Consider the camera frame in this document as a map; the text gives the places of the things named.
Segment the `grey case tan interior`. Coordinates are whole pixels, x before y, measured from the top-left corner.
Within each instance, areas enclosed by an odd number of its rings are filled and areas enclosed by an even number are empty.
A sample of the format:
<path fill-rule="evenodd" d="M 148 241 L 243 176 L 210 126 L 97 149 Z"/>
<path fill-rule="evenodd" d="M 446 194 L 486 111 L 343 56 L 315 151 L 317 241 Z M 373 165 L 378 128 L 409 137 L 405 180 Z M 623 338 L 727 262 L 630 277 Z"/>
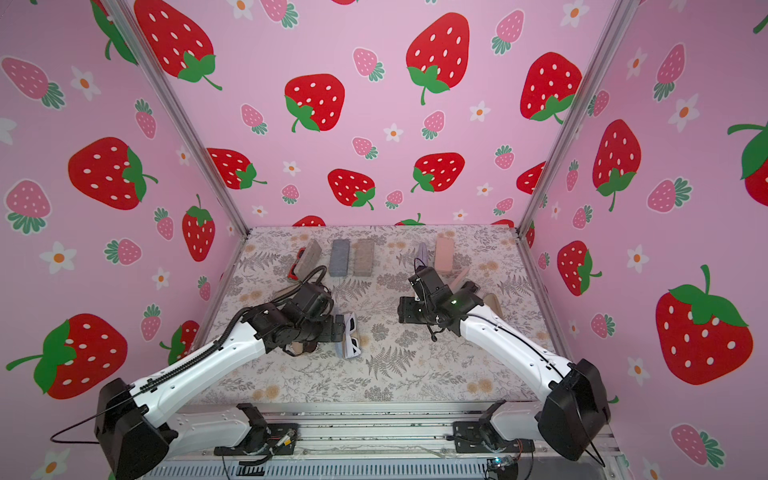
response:
<path fill-rule="evenodd" d="M 429 261 L 429 251 L 427 248 L 427 245 L 424 242 L 421 242 L 417 248 L 416 255 L 414 258 L 414 268 L 416 270 L 427 267 Z"/>

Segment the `pink case round glasses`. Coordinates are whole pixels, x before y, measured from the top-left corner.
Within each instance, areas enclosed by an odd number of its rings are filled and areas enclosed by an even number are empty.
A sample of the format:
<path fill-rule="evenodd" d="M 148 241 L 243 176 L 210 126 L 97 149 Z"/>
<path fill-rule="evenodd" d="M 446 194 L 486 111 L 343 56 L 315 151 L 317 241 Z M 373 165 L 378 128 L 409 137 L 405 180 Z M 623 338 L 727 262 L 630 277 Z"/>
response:
<path fill-rule="evenodd" d="M 441 275 L 453 270 L 455 243 L 450 236 L 439 236 L 435 245 L 434 268 Z"/>

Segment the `light blue case white glasses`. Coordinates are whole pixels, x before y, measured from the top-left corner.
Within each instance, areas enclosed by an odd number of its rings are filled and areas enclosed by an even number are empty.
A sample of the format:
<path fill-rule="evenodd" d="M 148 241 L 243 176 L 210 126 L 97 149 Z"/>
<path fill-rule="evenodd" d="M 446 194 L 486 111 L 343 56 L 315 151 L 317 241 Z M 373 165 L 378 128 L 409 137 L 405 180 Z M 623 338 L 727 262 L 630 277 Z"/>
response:
<path fill-rule="evenodd" d="M 344 359 L 359 357 L 362 353 L 360 339 L 357 332 L 356 316 L 352 313 L 342 315 L 345 330 L 341 342 L 341 355 Z"/>

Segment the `blue-grey case purple glasses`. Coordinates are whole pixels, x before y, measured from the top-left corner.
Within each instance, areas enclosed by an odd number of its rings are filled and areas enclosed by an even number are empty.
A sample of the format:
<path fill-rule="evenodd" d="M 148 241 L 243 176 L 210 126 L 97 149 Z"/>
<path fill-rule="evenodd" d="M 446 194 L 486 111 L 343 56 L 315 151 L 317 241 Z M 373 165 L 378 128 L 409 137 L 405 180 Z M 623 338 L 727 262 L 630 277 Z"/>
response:
<path fill-rule="evenodd" d="M 328 265 L 328 272 L 331 277 L 340 278 L 348 275 L 349 256 L 350 241 L 348 239 L 335 239 L 332 241 Z"/>

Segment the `grey case mint interior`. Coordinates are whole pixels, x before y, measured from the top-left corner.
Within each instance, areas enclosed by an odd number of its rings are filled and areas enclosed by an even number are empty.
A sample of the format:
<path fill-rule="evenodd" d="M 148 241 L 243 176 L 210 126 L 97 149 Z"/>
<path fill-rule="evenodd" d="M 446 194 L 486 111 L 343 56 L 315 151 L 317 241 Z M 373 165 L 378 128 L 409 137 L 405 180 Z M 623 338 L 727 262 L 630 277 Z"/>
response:
<path fill-rule="evenodd" d="M 353 275 L 370 277 L 374 268 L 375 242 L 370 238 L 360 239 L 354 247 Z"/>

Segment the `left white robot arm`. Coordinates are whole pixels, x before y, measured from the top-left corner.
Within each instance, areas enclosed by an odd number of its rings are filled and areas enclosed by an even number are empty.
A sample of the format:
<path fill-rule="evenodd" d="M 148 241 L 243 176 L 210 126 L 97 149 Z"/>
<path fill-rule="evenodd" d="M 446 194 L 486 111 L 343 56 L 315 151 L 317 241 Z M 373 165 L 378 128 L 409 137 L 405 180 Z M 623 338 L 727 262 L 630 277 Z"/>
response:
<path fill-rule="evenodd" d="M 226 458 L 249 455 L 264 464 L 292 448 L 298 427 L 270 424 L 258 408 L 184 414 L 203 390 L 240 366 L 274 350 L 342 340 L 345 323 L 334 317 L 334 301 L 318 266 L 270 302 L 240 309 L 224 332 L 183 359 L 133 383 L 116 379 L 98 398 L 94 423 L 98 444 L 116 479 L 139 479 L 164 460 L 211 449 Z"/>

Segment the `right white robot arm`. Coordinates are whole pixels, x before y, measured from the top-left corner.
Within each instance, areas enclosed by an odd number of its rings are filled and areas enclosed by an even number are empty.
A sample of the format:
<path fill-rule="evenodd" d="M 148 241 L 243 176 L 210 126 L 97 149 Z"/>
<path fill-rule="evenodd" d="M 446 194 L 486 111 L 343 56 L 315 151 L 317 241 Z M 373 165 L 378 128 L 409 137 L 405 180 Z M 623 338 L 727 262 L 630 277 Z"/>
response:
<path fill-rule="evenodd" d="M 401 324 L 424 325 L 431 338 L 449 331 L 512 370 L 536 395 L 540 408 L 516 410 L 495 402 L 478 420 L 473 435 L 490 451 L 502 451 L 533 432 L 561 457 L 576 461 L 594 446 L 611 420 L 599 370 L 581 359 L 574 363 L 525 337 L 496 315 L 468 281 L 454 291 L 438 272 L 416 260 L 409 278 L 415 295 L 398 305 Z"/>

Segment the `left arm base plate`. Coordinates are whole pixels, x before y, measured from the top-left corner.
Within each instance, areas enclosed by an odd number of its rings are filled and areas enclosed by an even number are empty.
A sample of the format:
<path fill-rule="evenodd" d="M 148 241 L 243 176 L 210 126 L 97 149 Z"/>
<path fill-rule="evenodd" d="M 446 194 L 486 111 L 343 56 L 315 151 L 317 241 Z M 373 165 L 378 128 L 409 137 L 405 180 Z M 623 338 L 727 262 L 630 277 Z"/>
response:
<path fill-rule="evenodd" d="M 262 465 L 274 456 L 292 455 L 298 439 L 299 425 L 296 423 L 268 423 L 256 406 L 239 403 L 236 408 L 248 419 L 244 438 L 234 446 L 217 446 L 214 454 L 220 457 L 239 455 L 261 456 L 251 466 Z"/>

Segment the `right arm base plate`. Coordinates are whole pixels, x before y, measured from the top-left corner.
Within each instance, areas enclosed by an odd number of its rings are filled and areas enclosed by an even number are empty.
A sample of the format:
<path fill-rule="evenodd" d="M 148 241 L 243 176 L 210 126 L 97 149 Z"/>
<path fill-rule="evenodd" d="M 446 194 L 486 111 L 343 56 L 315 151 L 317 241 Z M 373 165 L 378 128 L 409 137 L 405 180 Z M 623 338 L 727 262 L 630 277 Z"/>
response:
<path fill-rule="evenodd" d="M 499 400 L 478 419 L 456 421 L 445 436 L 462 454 L 529 454 L 538 438 L 535 409 Z"/>

